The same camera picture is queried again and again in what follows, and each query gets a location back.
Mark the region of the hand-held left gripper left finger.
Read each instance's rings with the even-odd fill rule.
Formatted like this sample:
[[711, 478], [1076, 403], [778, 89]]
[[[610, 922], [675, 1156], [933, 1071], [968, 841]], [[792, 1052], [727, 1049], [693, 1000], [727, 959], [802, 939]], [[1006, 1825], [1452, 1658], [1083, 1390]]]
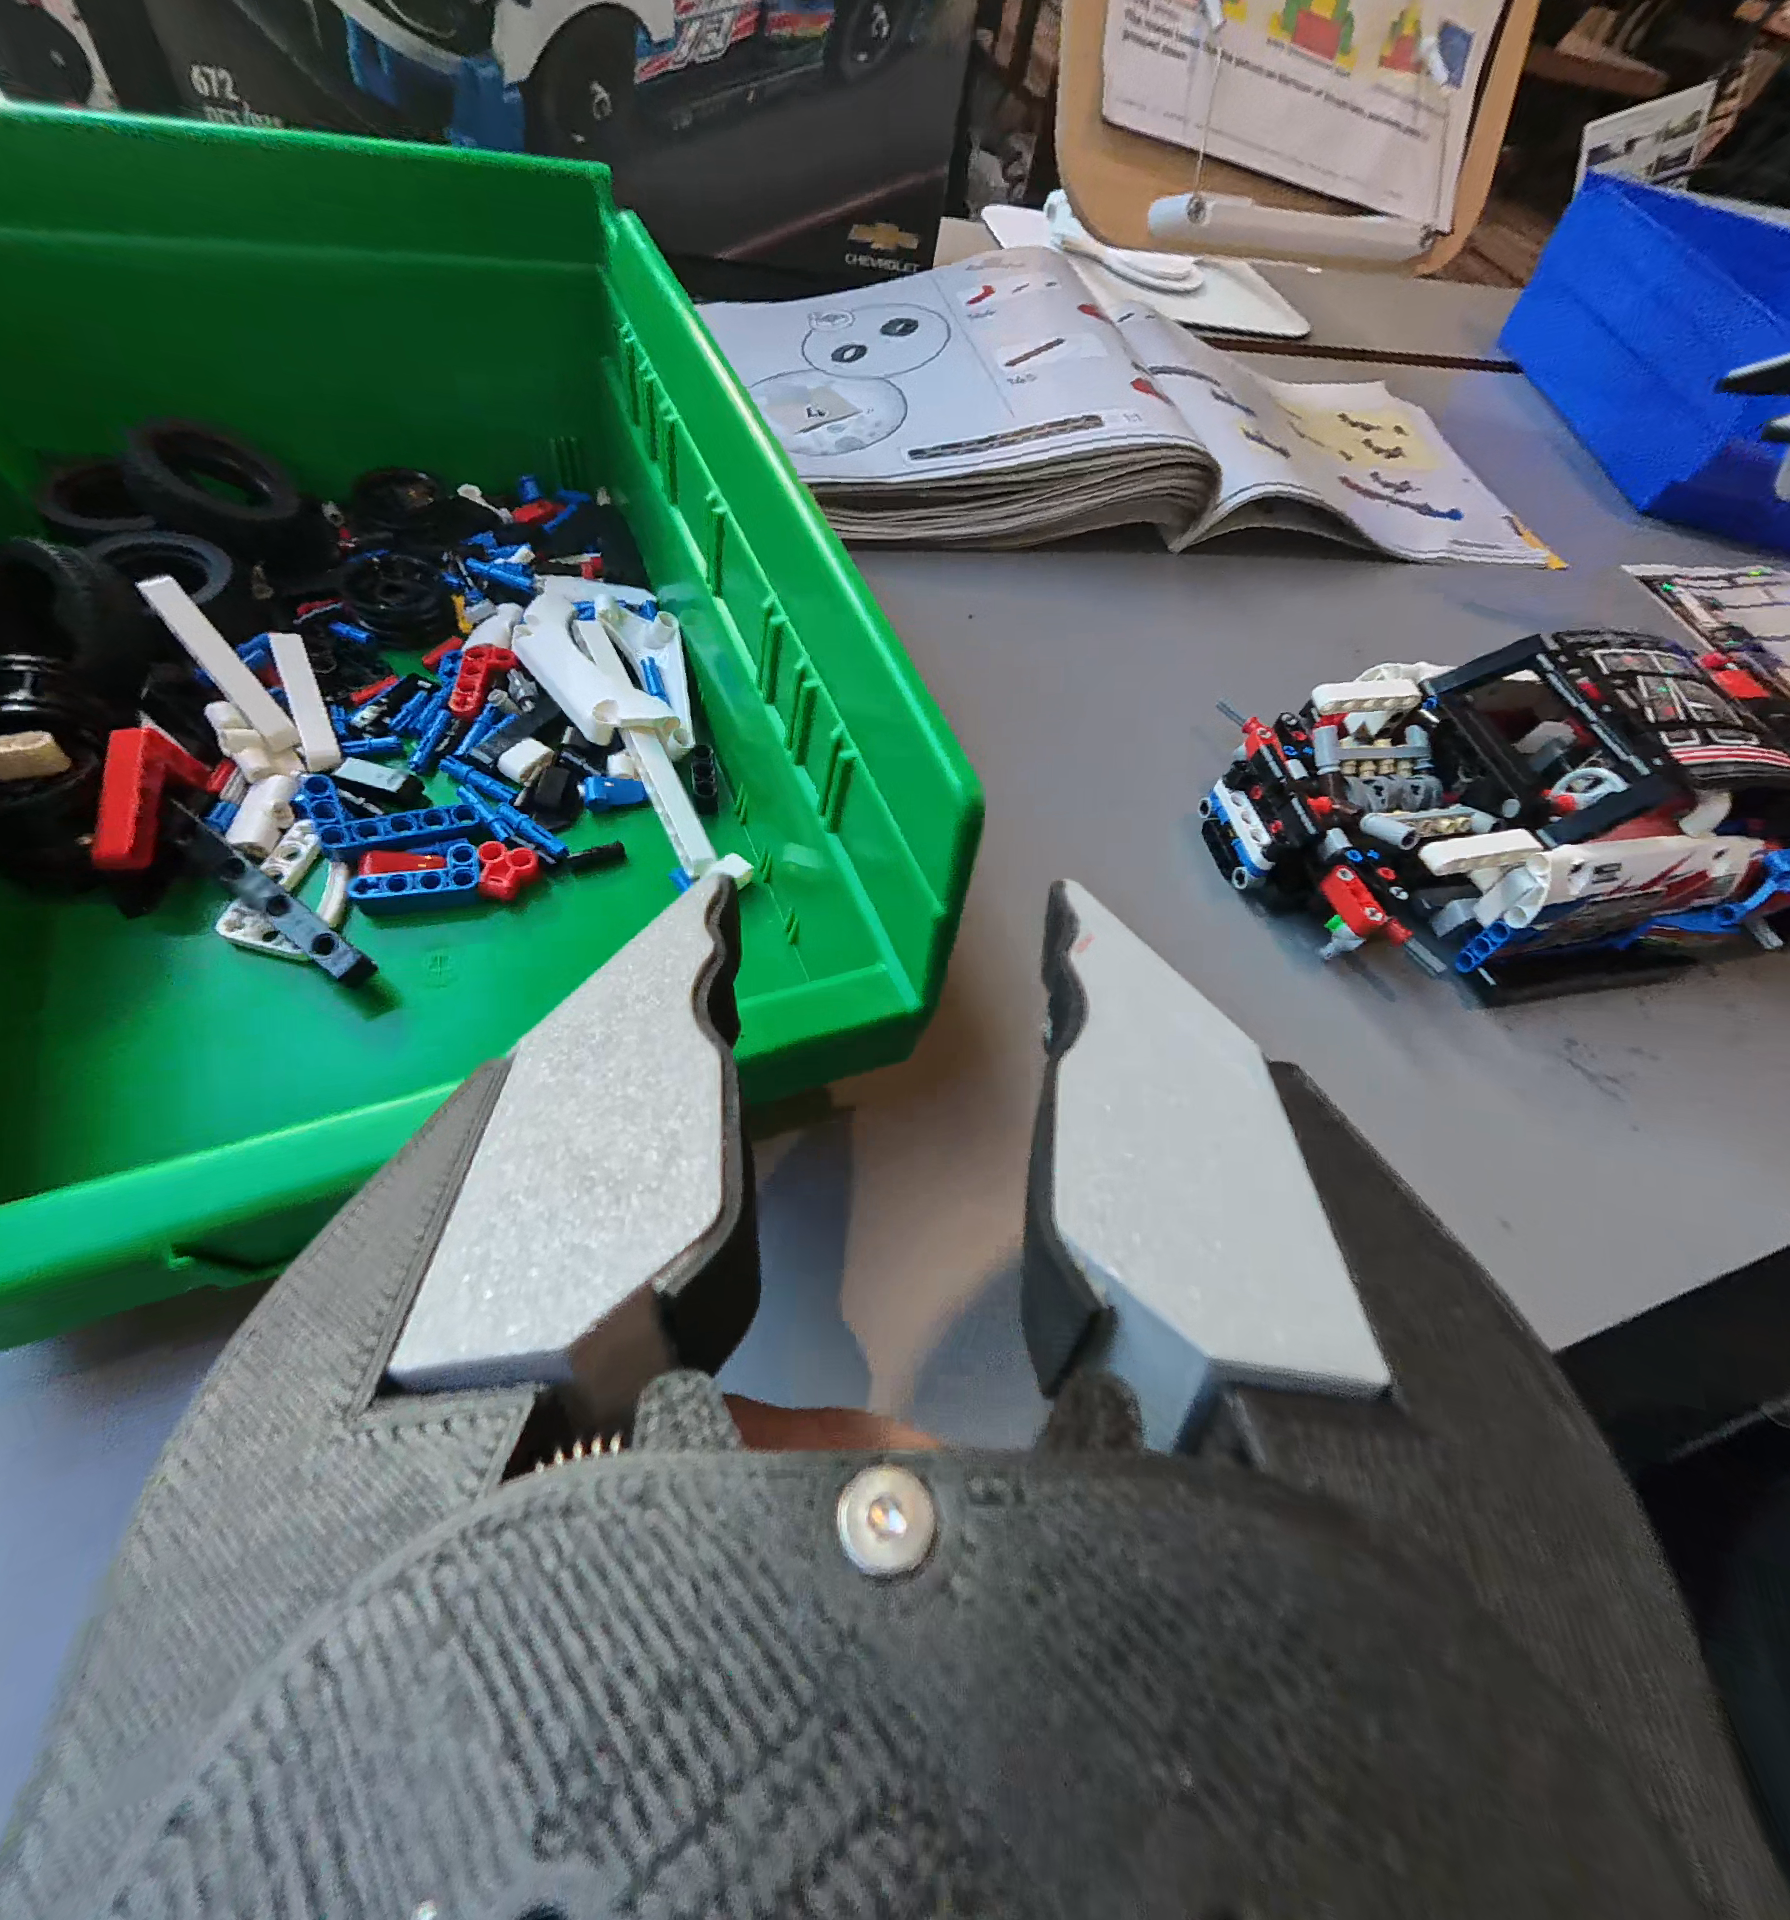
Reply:
[[386, 1378], [638, 1395], [717, 1373], [761, 1301], [739, 879], [706, 874], [505, 1060]]

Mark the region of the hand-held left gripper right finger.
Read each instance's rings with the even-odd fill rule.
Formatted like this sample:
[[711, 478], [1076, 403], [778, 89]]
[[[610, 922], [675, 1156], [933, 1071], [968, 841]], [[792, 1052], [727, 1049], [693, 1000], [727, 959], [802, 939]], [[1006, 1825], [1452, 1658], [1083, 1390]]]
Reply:
[[1264, 1052], [1075, 879], [1044, 935], [1023, 1338], [1046, 1401], [1113, 1373], [1154, 1453], [1226, 1390], [1376, 1404], [1391, 1368]]

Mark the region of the green plastic bin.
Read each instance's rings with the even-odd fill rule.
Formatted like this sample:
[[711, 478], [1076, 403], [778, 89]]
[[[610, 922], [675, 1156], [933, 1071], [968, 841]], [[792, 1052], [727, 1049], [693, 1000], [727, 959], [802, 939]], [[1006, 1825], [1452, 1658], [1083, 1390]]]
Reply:
[[[0, 540], [43, 478], [196, 420], [313, 498], [373, 468], [610, 492], [692, 651], [744, 893], [760, 1101], [906, 1060], [980, 842], [976, 770], [604, 173], [0, 102]], [[378, 976], [0, 875], [0, 1352], [274, 1273], [452, 1086], [675, 900], [628, 861], [358, 920]]]

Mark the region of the toy brick race car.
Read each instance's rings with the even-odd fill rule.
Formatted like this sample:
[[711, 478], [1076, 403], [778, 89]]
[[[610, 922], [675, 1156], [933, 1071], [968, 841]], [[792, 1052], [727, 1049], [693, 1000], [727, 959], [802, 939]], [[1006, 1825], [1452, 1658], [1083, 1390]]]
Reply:
[[1223, 880], [1480, 1004], [1790, 944], [1790, 661], [1579, 627], [1376, 663], [1248, 717], [1198, 800]]

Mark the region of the pile of brick parts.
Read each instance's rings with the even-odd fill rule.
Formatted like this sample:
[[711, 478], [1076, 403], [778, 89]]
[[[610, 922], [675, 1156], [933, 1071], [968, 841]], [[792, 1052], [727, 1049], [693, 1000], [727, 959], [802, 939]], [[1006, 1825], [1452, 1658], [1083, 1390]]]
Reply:
[[52, 468], [0, 543], [0, 875], [124, 916], [182, 875], [214, 935], [363, 986], [363, 920], [511, 906], [620, 868], [647, 812], [670, 886], [754, 867], [683, 625], [620, 501], [372, 468], [340, 498], [152, 420]]

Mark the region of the adjoining white desk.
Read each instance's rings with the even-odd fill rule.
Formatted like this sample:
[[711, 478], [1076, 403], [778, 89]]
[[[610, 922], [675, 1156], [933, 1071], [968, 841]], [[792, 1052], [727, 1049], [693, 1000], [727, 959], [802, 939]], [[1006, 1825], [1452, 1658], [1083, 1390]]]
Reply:
[[1311, 265], [1220, 261], [1189, 296], [1113, 273], [1089, 257], [1070, 265], [1113, 309], [1145, 303], [1204, 342], [1273, 357], [1385, 367], [1518, 370], [1500, 333], [1517, 293], [1427, 276]]

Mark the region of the grey desk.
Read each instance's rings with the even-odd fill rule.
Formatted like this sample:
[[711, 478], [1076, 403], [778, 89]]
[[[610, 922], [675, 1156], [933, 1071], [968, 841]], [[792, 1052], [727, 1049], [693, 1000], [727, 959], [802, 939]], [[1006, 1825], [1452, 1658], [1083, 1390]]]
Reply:
[[[1521, 381], [1400, 385], [1569, 569], [1387, 567], [1251, 536], [1180, 558], [1123, 536], [860, 553], [976, 765], [985, 827], [906, 1062], [758, 1109], [764, 1307], [727, 1373], [739, 1395], [978, 1444], [1033, 1427], [1015, 1282], [1061, 875], [1302, 1067], [1555, 1352], [1790, 1246], [1790, 949], [1484, 1011], [1408, 959], [1322, 964], [1296, 922], [1220, 893], [1190, 812], [1240, 713], [1385, 640], [1461, 663], [1545, 627], [1664, 627], [1621, 564], [1697, 553], [1623, 516]], [[228, 1307], [142, 1303], [38, 1340], [105, 1367], [226, 1326]]]

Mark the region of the holographic sticker sheet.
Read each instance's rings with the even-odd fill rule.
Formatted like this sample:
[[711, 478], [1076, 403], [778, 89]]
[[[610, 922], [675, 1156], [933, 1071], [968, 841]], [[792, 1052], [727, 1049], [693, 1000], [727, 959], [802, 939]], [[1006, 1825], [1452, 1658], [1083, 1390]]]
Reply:
[[1703, 651], [1772, 672], [1790, 696], [1790, 569], [1627, 564], [1626, 572]]

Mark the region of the blue plastic bin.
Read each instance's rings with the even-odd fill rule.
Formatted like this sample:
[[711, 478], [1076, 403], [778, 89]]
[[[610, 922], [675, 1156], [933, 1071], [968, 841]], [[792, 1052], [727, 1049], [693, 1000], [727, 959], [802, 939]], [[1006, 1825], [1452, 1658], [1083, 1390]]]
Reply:
[[1790, 350], [1790, 215], [1584, 176], [1500, 342], [1646, 516], [1790, 555], [1774, 395], [1717, 384]]

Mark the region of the wooden document stand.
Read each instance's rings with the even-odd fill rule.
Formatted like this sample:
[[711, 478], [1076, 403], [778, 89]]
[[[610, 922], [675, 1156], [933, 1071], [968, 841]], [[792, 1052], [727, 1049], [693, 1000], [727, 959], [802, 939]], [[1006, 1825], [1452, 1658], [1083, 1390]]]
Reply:
[[1499, 2], [1504, 23], [1484, 64], [1456, 207], [1427, 223], [1342, 202], [1105, 121], [1108, 6], [1113, 2], [1058, 7], [1052, 72], [1057, 186], [1080, 228], [1102, 248], [1427, 276], [1456, 261], [1471, 240], [1526, 77], [1536, 2]]

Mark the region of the printed instruction sheet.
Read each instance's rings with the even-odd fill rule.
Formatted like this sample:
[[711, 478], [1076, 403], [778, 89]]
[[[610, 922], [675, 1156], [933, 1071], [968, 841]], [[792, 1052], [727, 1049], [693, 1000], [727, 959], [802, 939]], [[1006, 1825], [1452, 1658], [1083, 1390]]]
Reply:
[[1113, 2], [1102, 117], [1375, 213], [1456, 207], [1499, 2]]

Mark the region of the open instruction booklet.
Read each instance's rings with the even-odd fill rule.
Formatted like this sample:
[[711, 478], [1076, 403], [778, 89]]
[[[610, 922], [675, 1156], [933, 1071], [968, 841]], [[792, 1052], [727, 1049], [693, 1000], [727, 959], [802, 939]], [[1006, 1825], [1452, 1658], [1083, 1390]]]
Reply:
[[1053, 248], [698, 318], [848, 543], [1149, 526], [1174, 553], [1297, 531], [1402, 564], [1562, 567], [1416, 403], [1273, 378]]

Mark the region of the black toy car box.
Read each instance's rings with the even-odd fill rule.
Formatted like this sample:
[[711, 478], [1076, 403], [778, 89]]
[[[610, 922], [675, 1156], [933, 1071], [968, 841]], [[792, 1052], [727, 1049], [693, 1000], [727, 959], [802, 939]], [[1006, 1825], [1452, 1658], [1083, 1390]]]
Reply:
[[594, 159], [683, 257], [933, 265], [968, 2], [0, 2], [0, 91]]

